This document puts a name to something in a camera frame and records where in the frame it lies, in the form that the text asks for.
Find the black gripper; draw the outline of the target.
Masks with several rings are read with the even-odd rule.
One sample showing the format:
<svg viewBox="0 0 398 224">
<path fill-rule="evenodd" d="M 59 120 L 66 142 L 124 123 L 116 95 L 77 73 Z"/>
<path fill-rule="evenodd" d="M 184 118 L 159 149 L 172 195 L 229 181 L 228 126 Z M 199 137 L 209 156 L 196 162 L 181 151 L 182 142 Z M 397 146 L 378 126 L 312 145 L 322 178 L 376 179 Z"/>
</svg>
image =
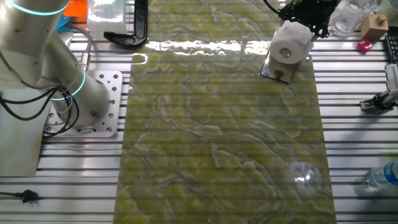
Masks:
<svg viewBox="0 0 398 224">
<path fill-rule="evenodd" d="M 279 9 L 279 17 L 283 21 L 311 24 L 312 39 L 326 38 L 329 20 L 339 0 L 293 0 Z"/>
</svg>

